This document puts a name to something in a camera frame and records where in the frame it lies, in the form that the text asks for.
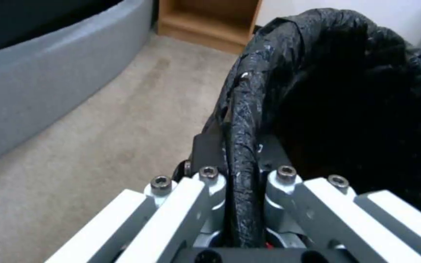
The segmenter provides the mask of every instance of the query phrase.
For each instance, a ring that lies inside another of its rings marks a hole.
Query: gray couch
[[[0,50],[0,155],[115,78],[146,42],[151,16],[152,1],[124,0]]]

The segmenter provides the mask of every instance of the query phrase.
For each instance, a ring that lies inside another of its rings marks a hole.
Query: floor
[[[0,263],[43,262],[187,158],[237,56],[151,35],[107,86],[0,158]]]

